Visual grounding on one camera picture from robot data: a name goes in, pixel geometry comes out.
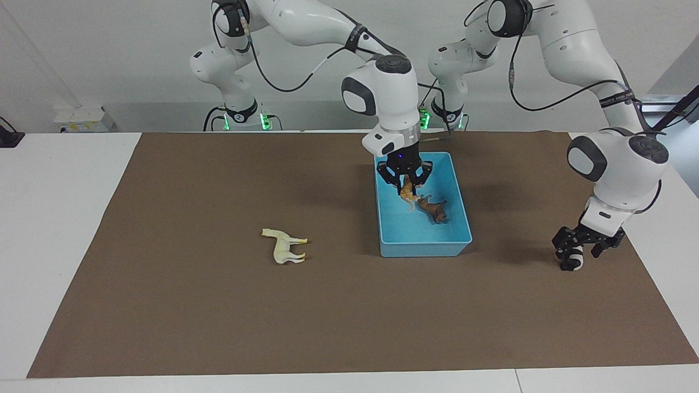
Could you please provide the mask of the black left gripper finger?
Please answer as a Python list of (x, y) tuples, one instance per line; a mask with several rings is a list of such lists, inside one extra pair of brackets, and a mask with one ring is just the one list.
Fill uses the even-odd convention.
[(616, 233), (614, 236), (605, 236), (597, 239), (596, 243), (591, 249), (591, 255), (594, 258), (599, 258), (602, 252), (610, 248), (618, 248), (626, 237), (625, 233)]
[(575, 239), (575, 231), (569, 227), (561, 227), (552, 238), (552, 245), (556, 249), (558, 260), (567, 260), (573, 257), (582, 260), (583, 248)]

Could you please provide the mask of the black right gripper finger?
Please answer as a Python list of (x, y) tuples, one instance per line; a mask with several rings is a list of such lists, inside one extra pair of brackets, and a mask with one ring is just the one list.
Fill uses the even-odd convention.
[(390, 166), (387, 163), (378, 163), (376, 165), (376, 171), (380, 177), (382, 177), (383, 181), (395, 187), (396, 193), (400, 195), (402, 187), (404, 186), (401, 179), (404, 175), (404, 167), (400, 165)]
[(417, 188), (423, 187), (434, 168), (434, 164), (429, 160), (422, 160), (419, 169), (415, 169), (412, 174), (412, 194), (417, 196)]

